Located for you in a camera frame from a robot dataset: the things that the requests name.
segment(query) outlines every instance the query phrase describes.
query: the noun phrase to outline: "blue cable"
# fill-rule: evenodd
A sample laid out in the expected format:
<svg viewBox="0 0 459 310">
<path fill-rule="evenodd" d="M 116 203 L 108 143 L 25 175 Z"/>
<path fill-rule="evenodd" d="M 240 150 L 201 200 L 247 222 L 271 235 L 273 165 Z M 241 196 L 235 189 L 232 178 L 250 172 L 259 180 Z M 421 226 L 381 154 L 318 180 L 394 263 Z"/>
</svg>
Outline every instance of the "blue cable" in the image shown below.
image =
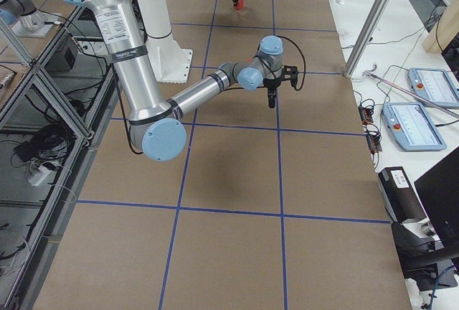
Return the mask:
<svg viewBox="0 0 459 310">
<path fill-rule="evenodd" d="M 435 280 L 435 285 L 433 286 L 432 294 L 430 294 L 430 304 L 427 310 L 432 310 L 433 300 L 435 298 L 435 291 L 437 290 L 438 284 L 440 283 L 440 279 L 442 278 L 442 276 L 446 274 L 446 272 L 448 272 L 450 269 L 453 269 L 454 267 L 455 265 L 452 265 L 446 268 L 442 273 L 440 273 L 440 275 Z"/>
</svg>

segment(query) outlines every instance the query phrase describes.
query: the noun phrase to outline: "white table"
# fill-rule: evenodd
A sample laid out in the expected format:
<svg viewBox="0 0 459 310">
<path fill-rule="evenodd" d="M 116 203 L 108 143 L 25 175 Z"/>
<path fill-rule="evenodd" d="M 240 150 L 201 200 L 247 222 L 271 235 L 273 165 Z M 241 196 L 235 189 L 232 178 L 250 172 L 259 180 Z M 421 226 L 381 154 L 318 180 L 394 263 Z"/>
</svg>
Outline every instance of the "white table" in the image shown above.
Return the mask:
<svg viewBox="0 0 459 310">
<path fill-rule="evenodd" d="M 340 35 L 341 46 L 346 47 L 353 45 L 359 36 L 374 0 L 329 1 L 336 23 L 336 29 Z M 380 104 L 384 102 L 386 97 L 386 95 L 376 87 L 377 82 L 361 77 L 362 72 L 373 69 L 374 64 L 377 65 L 374 74 L 378 76 L 383 76 L 390 65 L 398 65 L 405 68 L 431 67 L 449 70 L 448 65 L 441 55 L 427 54 L 424 52 L 422 41 L 427 36 L 427 32 L 425 29 L 421 29 L 422 27 L 422 22 L 408 0 L 390 0 L 372 35 L 372 42 L 397 41 L 419 31 L 413 36 L 403 39 L 401 42 L 371 44 L 367 46 L 352 79 L 355 91 L 361 93 L 363 99 L 372 98 L 376 104 Z M 344 49 L 344 57 L 346 59 L 350 54 L 351 48 Z M 385 79 L 395 81 L 396 84 L 403 88 L 410 89 L 407 80 L 407 71 L 405 70 L 392 67 L 386 74 Z M 389 90 L 389 87 L 386 85 L 380 86 L 386 91 Z M 391 102 L 415 101 L 414 98 L 396 89 L 392 89 L 389 95 Z M 356 95 L 356 100 L 357 103 L 360 101 L 358 95 Z M 394 142 L 389 130 L 384 124 L 381 124 L 381 109 L 382 106 L 377 105 L 373 115 L 374 122 L 380 127 L 382 132 L 382 153 L 379 154 L 379 163 L 376 168 L 377 172 L 388 166 L 403 166 L 411 183 L 413 183 L 434 164 L 459 146 L 459 123 L 457 123 L 455 125 L 439 128 L 441 136 L 448 145 L 446 150 L 436 152 L 403 152 Z M 434 108 L 428 108 L 427 111 L 435 123 L 447 123 L 455 120 L 453 117 Z M 429 292 L 422 292 L 422 297 L 427 303 L 430 301 L 428 293 Z M 433 306 L 434 310 L 456 310 L 458 308 L 459 288 L 439 290 L 436 295 L 438 298 L 435 299 Z"/>
</svg>

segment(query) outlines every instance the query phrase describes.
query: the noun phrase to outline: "red object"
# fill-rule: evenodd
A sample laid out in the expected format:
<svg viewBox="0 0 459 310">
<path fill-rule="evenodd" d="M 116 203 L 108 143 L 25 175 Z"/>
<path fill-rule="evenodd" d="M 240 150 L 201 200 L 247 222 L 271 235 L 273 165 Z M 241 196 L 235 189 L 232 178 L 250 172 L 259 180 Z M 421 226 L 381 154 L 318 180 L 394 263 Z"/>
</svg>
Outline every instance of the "red object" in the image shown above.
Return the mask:
<svg viewBox="0 0 459 310">
<path fill-rule="evenodd" d="M 240 10 L 244 7 L 244 0 L 238 0 L 237 5 L 235 6 L 236 10 Z"/>
</svg>

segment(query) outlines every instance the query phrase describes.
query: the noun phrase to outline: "computer monitor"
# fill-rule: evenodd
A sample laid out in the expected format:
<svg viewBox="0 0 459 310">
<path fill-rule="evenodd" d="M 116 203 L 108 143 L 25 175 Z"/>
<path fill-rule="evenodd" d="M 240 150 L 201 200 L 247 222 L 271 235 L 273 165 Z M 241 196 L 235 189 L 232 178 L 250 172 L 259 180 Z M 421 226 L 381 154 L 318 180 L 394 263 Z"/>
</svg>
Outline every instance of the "computer monitor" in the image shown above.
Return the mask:
<svg viewBox="0 0 459 310">
<path fill-rule="evenodd" d="M 419 238 L 399 223 L 392 224 L 392 233 L 405 278 L 426 291 L 452 263 L 459 266 L 459 148 L 416 180 L 415 189 L 440 242 Z M 454 270 L 449 270 L 439 288 L 453 286 Z"/>
</svg>

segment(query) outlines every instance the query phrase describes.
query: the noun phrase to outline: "black screen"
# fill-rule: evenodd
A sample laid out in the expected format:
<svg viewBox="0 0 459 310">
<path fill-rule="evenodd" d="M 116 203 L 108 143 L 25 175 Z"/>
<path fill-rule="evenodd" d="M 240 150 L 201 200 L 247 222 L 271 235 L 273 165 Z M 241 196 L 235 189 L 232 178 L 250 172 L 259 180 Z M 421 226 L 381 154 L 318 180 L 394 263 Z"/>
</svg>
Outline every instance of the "black screen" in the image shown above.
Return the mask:
<svg viewBox="0 0 459 310">
<path fill-rule="evenodd" d="M 417 194 L 445 247 L 459 243 L 459 148 L 415 181 Z M 453 259 L 459 265 L 459 258 Z"/>
</svg>

